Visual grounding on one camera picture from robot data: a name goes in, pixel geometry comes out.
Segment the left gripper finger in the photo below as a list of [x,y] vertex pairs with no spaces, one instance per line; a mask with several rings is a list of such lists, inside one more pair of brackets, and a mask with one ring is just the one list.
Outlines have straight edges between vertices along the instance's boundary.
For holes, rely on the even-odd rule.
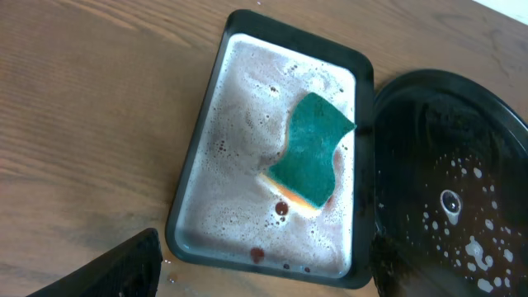
[[28,297],[155,297],[163,255],[147,228]]

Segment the green yellow sponge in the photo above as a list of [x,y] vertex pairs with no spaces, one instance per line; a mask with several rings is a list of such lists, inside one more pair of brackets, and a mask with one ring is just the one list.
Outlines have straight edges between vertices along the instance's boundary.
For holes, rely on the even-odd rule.
[[307,94],[288,117],[278,161],[258,175],[259,182],[306,212],[321,210],[337,186],[334,154],[355,128],[329,101]]

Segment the black rectangular soapy tray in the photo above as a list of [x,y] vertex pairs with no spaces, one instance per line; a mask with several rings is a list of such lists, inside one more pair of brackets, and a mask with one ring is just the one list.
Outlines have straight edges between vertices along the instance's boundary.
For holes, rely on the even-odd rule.
[[[309,93],[356,128],[334,154],[337,186],[306,212],[258,175],[285,148]],[[165,238],[193,264],[359,289],[371,278],[374,70],[360,52],[256,12],[232,12],[191,136]]]

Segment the round black tray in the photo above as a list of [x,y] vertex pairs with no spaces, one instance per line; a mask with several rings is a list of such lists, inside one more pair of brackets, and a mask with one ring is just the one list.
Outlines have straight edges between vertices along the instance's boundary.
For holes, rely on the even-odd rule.
[[527,126],[498,96],[417,70],[375,98],[382,296],[526,296]]

